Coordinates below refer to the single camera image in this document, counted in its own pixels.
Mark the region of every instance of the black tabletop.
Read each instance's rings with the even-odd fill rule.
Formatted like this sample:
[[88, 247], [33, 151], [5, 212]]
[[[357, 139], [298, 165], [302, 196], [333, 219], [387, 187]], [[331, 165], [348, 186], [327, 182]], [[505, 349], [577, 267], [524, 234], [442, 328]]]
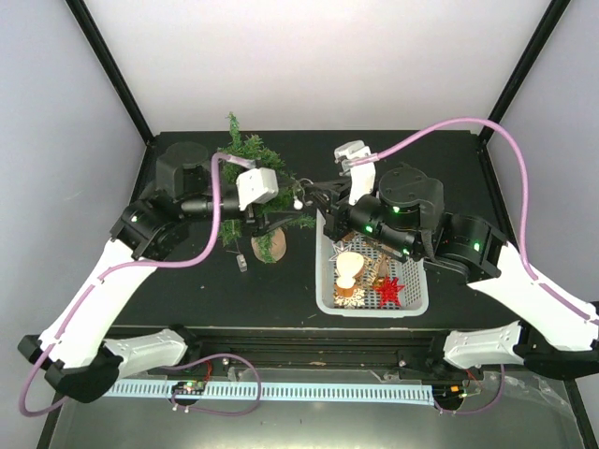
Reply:
[[[338, 177], [332, 151], [361, 139], [380, 152], [412, 131], [269, 131], [258, 132], [264, 143], [280, 153], [298, 177], [332, 180]], [[150, 163], [140, 184], [153, 174], [153, 161], [177, 141], [193, 140], [209, 149], [226, 146], [228, 133], [162, 133], [149, 148]], [[475, 136], [466, 131], [438, 131], [377, 164], [383, 173], [403, 161], [443, 182], [446, 210], [479, 215], [497, 225], [491, 196], [476, 152]], [[210, 224], [192, 228], [191, 238], [169, 260], [198, 254], [208, 238]], [[249, 239], [241, 239], [248, 271], [241, 273], [236, 255], [220, 244], [202, 264], [186, 269], [159, 269], [131, 298], [117, 326], [169, 326], [226, 328], [350, 328], [350, 329], [473, 329], [502, 326], [517, 319], [510, 310], [444, 274], [428, 273], [428, 310], [401, 319], [346, 318], [323, 313], [315, 302], [315, 231], [289, 229], [287, 252], [277, 264], [265, 265], [252, 252]]]

